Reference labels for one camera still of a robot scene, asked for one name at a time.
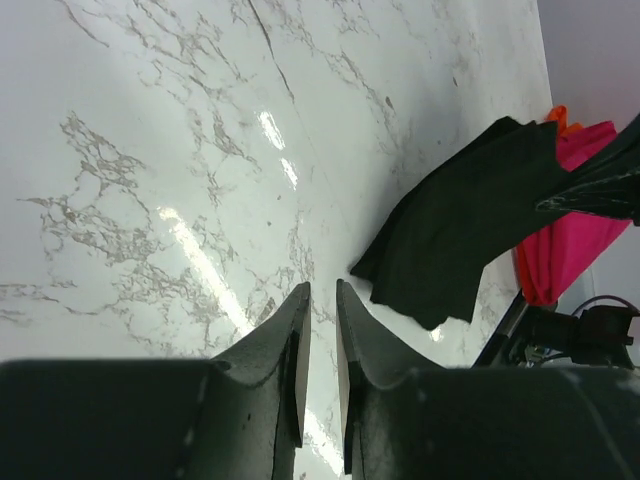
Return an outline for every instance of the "white marble surface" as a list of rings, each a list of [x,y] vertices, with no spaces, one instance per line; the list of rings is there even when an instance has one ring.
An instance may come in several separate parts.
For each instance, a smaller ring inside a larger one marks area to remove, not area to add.
[[[536,2],[1,7],[0,358],[212,356],[310,280],[295,478],[340,477],[335,280],[426,173],[546,113]],[[471,326],[373,310],[468,365],[514,293],[503,256]]]

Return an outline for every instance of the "pink cloth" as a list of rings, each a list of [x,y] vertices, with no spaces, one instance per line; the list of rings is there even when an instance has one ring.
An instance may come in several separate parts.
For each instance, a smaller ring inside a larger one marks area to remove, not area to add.
[[[615,137],[612,122],[560,137],[556,149],[558,162],[572,171]],[[527,237],[522,247],[536,297],[527,301],[532,305],[553,304],[630,223],[569,213]]]

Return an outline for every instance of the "gray wall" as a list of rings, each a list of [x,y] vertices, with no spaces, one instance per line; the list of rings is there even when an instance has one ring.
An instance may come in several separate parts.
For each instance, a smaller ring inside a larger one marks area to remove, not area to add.
[[[640,0],[538,0],[551,95],[570,120],[613,120],[640,112]],[[640,305],[640,228],[630,227],[565,295],[571,310],[596,294]]]

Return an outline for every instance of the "wire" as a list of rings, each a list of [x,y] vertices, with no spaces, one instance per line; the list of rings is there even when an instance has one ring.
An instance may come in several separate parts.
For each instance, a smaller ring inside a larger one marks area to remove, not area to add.
[[[586,302],[583,302],[578,308],[576,308],[573,311],[571,316],[572,317],[576,316],[578,313],[580,313],[582,310],[584,310],[585,307],[591,305],[594,302],[600,301],[600,300],[613,300],[614,302],[618,302],[618,303],[623,304],[625,307],[628,307],[629,309],[633,310],[635,313],[640,314],[640,310],[638,309],[638,307],[636,307],[630,301],[625,300],[624,298],[620,298],[620,297],[617,297],[615,295],[598,295],[596,297],[590,298]]]
[[[533,366],[540,367],[544,363],[550,362],[551,360],[558,360],[559,358],[569,358],[569,355],[567,355],[566,353],[556,353],[555,355],[549,355],[542,360],[538,360]]]

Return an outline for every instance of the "orange cloth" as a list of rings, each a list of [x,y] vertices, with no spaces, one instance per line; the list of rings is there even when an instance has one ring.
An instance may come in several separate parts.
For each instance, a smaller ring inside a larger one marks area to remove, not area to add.
[[[572,123],[567,125],[569,120],[569,110],[564,105],[558,105],[553,107],[545,121],[558,122],[557,137],[562,138],[572,133],[578,132],[584,127],[580,123]],[[522,294],[526,299],[533,299],[537,297],[535,287],[533,286],[533,280],[531,279],[531,272],[527,263],[527,257],[525,254],[524,246],[522,243],[516,247],[516,264],[518,266],[518,276],[520,277],[520,286],[522,287]]]

